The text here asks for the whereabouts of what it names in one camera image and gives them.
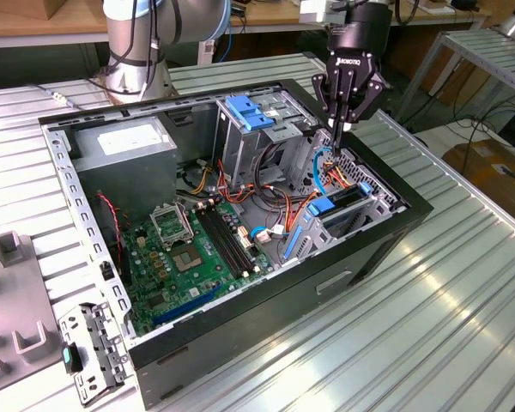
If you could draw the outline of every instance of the cardboard box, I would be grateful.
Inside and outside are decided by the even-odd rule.
[[[50,20],[65,2],[66,0],[0,0],[0,11],[11,15]]]
[[[445,153],[443,161],[461,172],[467,143]],[[515,218],[515,155],[494,139],[471,144],[464,177]]]

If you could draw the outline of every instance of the yellow wire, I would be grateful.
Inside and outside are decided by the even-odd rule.
[[[206,174],[208,174],[208,168],[204,169],[204,171],[203,171],[203,178],[200,181],[200,185],[198,185],[198,187],[194,191],[191,192],[192,195],[197,195],[198,193],[203,191],[204,184],[206,183]]]
[[[347,179],[345,179],[345,176],[343,176],[343,173],[338,166],[336,166],[336,170],[337,170],[337,173],[340,175],[340,178],[342,178],[343,182],[345,182],[345,184],[347,186],[351,186],[351,184],[347,181]]]

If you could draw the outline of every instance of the wooden table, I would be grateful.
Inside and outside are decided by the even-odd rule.
[[[411,5],[402,3],[402,17],[409,16]],[[482,10],[471,15],[458,11],[456,15],[430,15],[420,9],[412,25],[452,24],[473,22],[482,25],[490,15]],[[318,29],[320,26],[300,24],[299,8],[289,0],[281,3],[250,3],[246,11],[247,33],[286,32]],[[238,17],[231,18],[233,27],[241,27]],[[107,41],[106,19],[101,0],[67,0],[65,5],[49,20],[42,21],[0,13],[0,47],[27,45],[62,45]]]

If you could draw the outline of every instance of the metal workbench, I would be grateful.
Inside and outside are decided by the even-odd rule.
[[[442,87],[442,84],[461,59],[470,61],[497,79],[496,85],[485,97],[478,117],[495,103],[494,98],[504,84],[515,89],[515,40],[508,39],[491,29],[444,32],[437,36],[420,68],[416,71],[412,82],[404,93],[395,119],[401,121],[410,102],[414,99],[418,87],[420,87],[425,75],[435,62],[435,58],[444,47],[454,51],[454,56],[446,65],[439,80],[433,85],[431,94],[435,94]]]
[[[183,93],[293,77],[302,55],[172,70]],[[86,82],[47,85],[85,108]],[[66,112],[33,88],[0,90],[0,231],[33,236],[53,310],[99,301],[36,118]],[[357,135],[434,212],[374,275],[153,410],[509,410],[515,403],[515,221],[383,113]],[[82,410],[57,364],[0,391],[0,410]],[[140,411],[132,377],[101,411]]]

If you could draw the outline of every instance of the green circuit board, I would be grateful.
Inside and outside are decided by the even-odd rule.
[[[230,204],[221,203],[215,209],[223,220],[229,220],[228,225],[233,223],[231,228],[242,225]],[[171,250],[161,243],[150,218],[123,232],[131,274],[131,284],[125,282],[124,286],[132,304],[132,323],[139,336],[153,330],[157,326],[156,319],[165,313],[172,313],[176,308],[183,309],[191,305],[190,302],[200,306],[199,299],[217,299],[273,270],[269,259],[254,248],[253,252],[244,253],[257,271],[249,271],[248,277],[234,276],[196,214],[190,211],[187,217],[194,238],[191,243],[176,243]],[[142,233],[146,235],[144,244]]]

